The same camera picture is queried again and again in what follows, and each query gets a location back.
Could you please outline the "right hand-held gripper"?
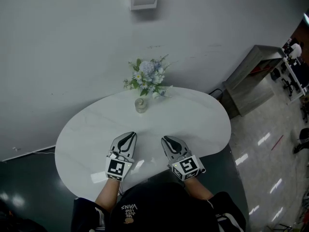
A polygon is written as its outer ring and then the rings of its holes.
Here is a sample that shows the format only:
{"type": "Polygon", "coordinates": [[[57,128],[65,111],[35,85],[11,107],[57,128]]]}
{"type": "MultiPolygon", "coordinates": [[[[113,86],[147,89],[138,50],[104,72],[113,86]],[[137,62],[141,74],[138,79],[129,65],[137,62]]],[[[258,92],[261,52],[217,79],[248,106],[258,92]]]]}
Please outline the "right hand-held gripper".
{"type": "Polygon", "coordinates": [[[199,158],[192,154],[186,143],[174,136],[163,136],[161,144],[170,160],[169,168],[181,180],[185,181],[206,172],[199,158]]]}

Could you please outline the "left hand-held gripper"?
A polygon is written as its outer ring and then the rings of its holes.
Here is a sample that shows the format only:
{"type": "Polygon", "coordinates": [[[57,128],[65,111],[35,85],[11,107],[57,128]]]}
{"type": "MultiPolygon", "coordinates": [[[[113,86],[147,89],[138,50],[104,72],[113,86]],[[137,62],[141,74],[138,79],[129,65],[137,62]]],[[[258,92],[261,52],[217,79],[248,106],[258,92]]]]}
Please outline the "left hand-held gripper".
{"type": "Polygon", "coordinates": [[[106,157],[105,174],[108,179],[123,181],[134,164],[133,155],[137,142],[135,132],[126,132],[116,137],[106,157]]]}

